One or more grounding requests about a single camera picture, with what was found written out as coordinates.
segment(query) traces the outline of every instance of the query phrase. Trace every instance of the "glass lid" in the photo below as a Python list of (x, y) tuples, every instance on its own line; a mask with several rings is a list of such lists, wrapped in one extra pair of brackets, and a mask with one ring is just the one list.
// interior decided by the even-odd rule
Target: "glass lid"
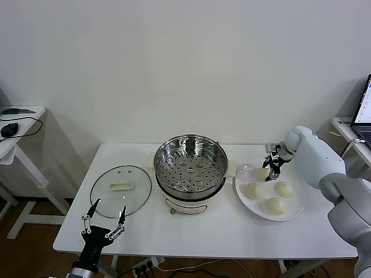
[(119, 218), (124, 206), (126, 215), (140, 209), (150, 196), (151, 188), (151, 179), (143, 169), (118, 166), (98, 178), (90, 192), (90, 203), (101, 199), (96, 212), (108, 218)]

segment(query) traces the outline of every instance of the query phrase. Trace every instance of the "table leg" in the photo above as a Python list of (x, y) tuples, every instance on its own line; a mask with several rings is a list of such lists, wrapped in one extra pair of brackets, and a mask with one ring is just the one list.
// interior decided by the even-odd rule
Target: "table leg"
[(64, 216), (61, 215), (36, 215), (31, 214), (36, 202), (28, 202), (23, 211), (17, 218), (13, 227), (10, 229), (6, 238), (16, 239), (19, 232), (22, 230), (24, 224), (49, 224), (49, 225), (62, 225)]
[(312, 269), (316, 268), (317, 266), (322, 265), (323, 263), (327, 262), (328, 259), (306, 259), (293, 268), (290, 268), (285, 273), (278, 276), (278, 278), (297, 278), (300, 275), (303, 275)]
[(9, 194), (5, 188), (0, 186), (0, 197), (6, 200), (6, 205), (0, 211), (0, 220), (4, 217), (4, 215), (8, 212), (11, 206), (17, 206), (18, 202), (16, 199), (13, 198), (11, 194)]
[(103, 273), (105, 278), (117, 278), (118, 276), (117, 271), (113, 269), (112, 267), (110, 267), (109, 265), (107, 265), (102, 259), (99, 260), (98, 267), (99, 267), (99, 271)]
[(37, 169), (35, 164), (30, 161), (26, 154), (17, 145), (16, 157), (27, 169), (26, 174), (32, 179), (36, 184), (37, 188), (44, 193), (44, 195), (64, 214), (67, 214), (70, 205), (62, 197), (52, 190), (49, 186), (49, 181), (44, 177), (44, 175)]
[(118, 260), (118, 256), (117, 255), (114, 255), (114, 257), (112, 258), (112, 263), (111, 263), (111, 268), (116, 271), (116, 265), (117, 265), (117, 260)]
[(5, 190), (5, 188), (2, 188), (0, 186), (0, 197), (6, 200), (8, 203), (11, 203), (13, 206), (18, 206), (18, 201), (14, 199), (14, 197), (9, 194), (8, 191)]
[[(66, 215), (70, 205), (64, 200), (55, 190), (50, 188), (49, 181), (44, 175), (37, 169), (35, 164), (30, 161), (27, 155), (17, 146), (16, 157), (26, 168), (26, 174), (36, 184), (37, 188), (64, 214)], [(61, 225), (64, 221), (64, 216), (60, 215), (36, 215), (31, 214), (34, 209), (36, 202), (28, 202), (19, 215), (17, 221), (8, 233), (8, 239), (17, 238), (22, 227), (26, 223), (31, 224), (49, 224), (49, 225)]]

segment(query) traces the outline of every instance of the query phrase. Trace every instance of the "cable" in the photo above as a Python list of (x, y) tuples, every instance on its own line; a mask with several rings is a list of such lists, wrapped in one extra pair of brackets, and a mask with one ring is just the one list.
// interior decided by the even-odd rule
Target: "cable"
[(340, 157), (343, 158), (344, 155), (350, 150), (351, 147), (353, 147), (354, 144), (364, 143), (364, 142), (366, 141), (363, 139), (359, 139), (359, 138), (354, 138), (350, 140), (348, 144), (345, 146), (345, 148), (343, 149), (343, 151), (341, 152)]
[(156, 278), (155, 274), (153, 273), (153, 268), (151, 268), (151, 273), (152, 273), (153, 278)]
[(323, 265), (320, 265), (320, 267), (322, 267), (322, 269), (326, 272), (326, 275), (328, 278), (330, 278), (330, 274), (327, 272), (327, 270), (323, 267)]
[(129, 270), (120, 273), (120, 274), (117, 276), (117, 278), (120, 278), (121, 276), (123, 276), (123, 275), (125, 275), (125, 274), (127, 274), (127, 273), (129, 273), (130, 271), (133, 271), (133, 270), (135, 270), (135, 268), (130, 268)]
[(0, 140), (0, 142), (6, 140), (6, 139), (10, 139), (10, 138), (20, 138), (20, 137), (27, 137), (27, 136), (32, 136), (32, 135), (35, 135), (37, 132), (40, 131), (40, 129), (42, 128), (42, 126), (44, 125), (43, 122), (41, 122), (40, 120), (38, 119), (35, 119), (34, 117), (22, 117), (22, 118), (16, 118), (16, 119), (9, 119), (9, 120), (3, 120), (3, 119), (0, 119), (0, 121), (3, 121), (3, 122), (10, 122), (12, 120), (23, 120), (23, 119), (33, 119), (33, 120), (36, 120), (37, 122), (41, 123), (40, 127), (38, 128), (37, 131), (31, 133), (31, 134), (26, 134), (26, 135), (20, 135), (20, 136), (9, 136), (9, 137), (5, 137), (3, 139)]
[(177, 275), (177, 273), (196, 273), (196, 272), (205, 272), (207, 273), (208, 275), (210, 276), (213, 276), (213, 277), (218, 277), (218, 278), (230, 278), (229, 276), (219, 276), (219, 275), (215, 275), (215, 274), (212, 274), (204, 269), (199, 269), (199, 270), (193, 270), (193, 271), (184, 271), (184, 270), (178, 270), (177, 272), (174, 272), (170, 278), (173, 278), (175, 275)]
[(153, 268), (152, 268), (152, 266), (153, 266), (152, 261), (148, 261), (148, 262), (147, 262), (147, 267), (150, 269), (153, 278), (156, 278), (155, 275), (154, 275), (154, 273), (153, 273)]
[(245, 266), (243, 265), (243, 264), (241, 264), (239, 261), (237, 261), (236, 259), (231, 259), (232, 261), (234, 261), (234, 262), (236, 262), (236, 263), (238, 263), (244, 270), (245, 270), (245, 272), (251, 277), (251, 278), (254, 278), (251, 274), (250, 274), (250, 272), (248, 272), (248, 270), (245, 268)]
[[(213, 264), (214, 262), (219, 262), (219, 261), (222, 261), (224, 259), (216, 259), (215, 261), (211, 261), (211, 262), (204, 262), (202, 264), (199, 264), (199, 265), (195, 265), (195, 266), (188, 266), (188, 267), (185, 267), (185, 268), (176, 268), (176, 269), (161, 269), (159, 266), (156, 266), (158, 268), (158, 270), (161, 270), (161, 271), (164, 271), (164, 272), (167, 272), (167, 271), (177, 271), (177, 270), (182, 270), (182, 269), (189, 269), (189, 268), (198, 268), (202, 265), (207, 265), (207, 264)], [(243, 269), (244, 271), (249, 275), (250, 278), (254, 278), (250, 273), (249, 271), (244, 267), (243, 264), (241, 264), (239, 261), (237, 261), (236, 259), (230, 259), (236, 263), (238, 263)]]
[(212, 264), (212, 263), (214, 263), (214, 262), (219, 262), (219, 261), (221, 261), (221, 260), (223, 260), (223, 259), (216, 259), (215, 261), (204, 262), (203, 264), (195, 265), (195, 266), (188, 266), (188, 267), (186, 267), (186, 268), (161, 269), (161, 268), (159, 268), (158, 266), (156, 266), (156, 267), (157, 267), (159, 270), (164, 271), (164, 272), (167, 272), (167, 271), (177, 271), (177, 270), (182, 270), (182, 269), (198, 268), (198, 267), (200, 267), (200, 266), (202, 266), (202, 265)]

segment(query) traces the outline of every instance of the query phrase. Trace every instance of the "laptop screen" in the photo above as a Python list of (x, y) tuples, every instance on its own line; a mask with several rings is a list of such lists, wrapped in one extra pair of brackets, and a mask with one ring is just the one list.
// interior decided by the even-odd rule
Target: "laptop screen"
[(371, 123), (371, 75), (367, 79), (365, 91), (358, 106), (353, 124)]

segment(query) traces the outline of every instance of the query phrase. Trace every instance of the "plug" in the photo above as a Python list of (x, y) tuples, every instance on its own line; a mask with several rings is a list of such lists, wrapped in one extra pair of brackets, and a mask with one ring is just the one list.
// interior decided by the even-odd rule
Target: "plug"
[(141, 272), (140, 268), (135, 268), (135, 274), (137, 274), (138, 277), (140, 277), (141, 274), (140, 272)]
[(148, 261), (148, 262), (147, 262), (147, 267), (148, 267), (149, 269), (152, 269), (152, 267), (153, 267), (153, 264), (152, 264), (152, 262), (151, 262), (151, 261)]
[(144, 273), (144, 275), (146, 275), (146, 272), (147, 272), (146, 265), (141, 265), (140, 270)]

